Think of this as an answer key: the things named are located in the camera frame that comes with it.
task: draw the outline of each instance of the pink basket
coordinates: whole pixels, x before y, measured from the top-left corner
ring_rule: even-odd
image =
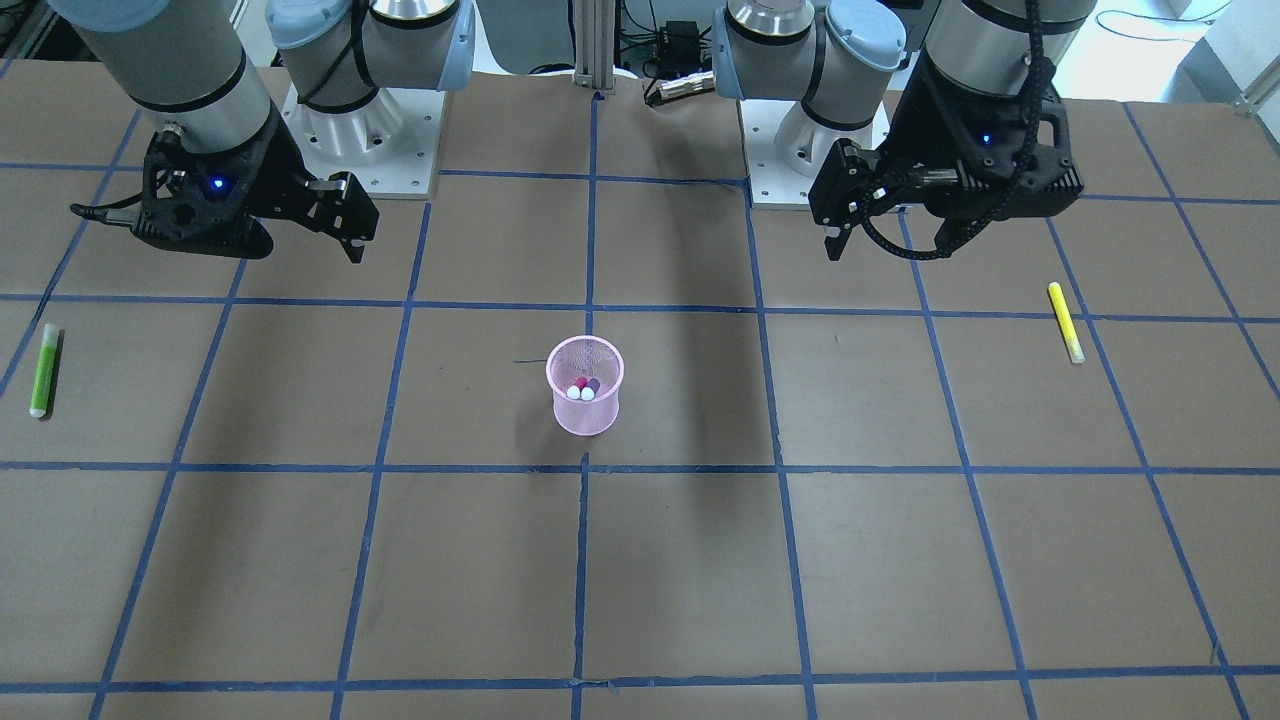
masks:
[[[618,388],[622,387],[622,354],[595,336],[577,336],[556,346],[547,357],[547,384],[552,386],[556,420],[576,436],[598,436],[618,418]],[[570,400],[564,391],[577,378],[600,382],[591,400]]]

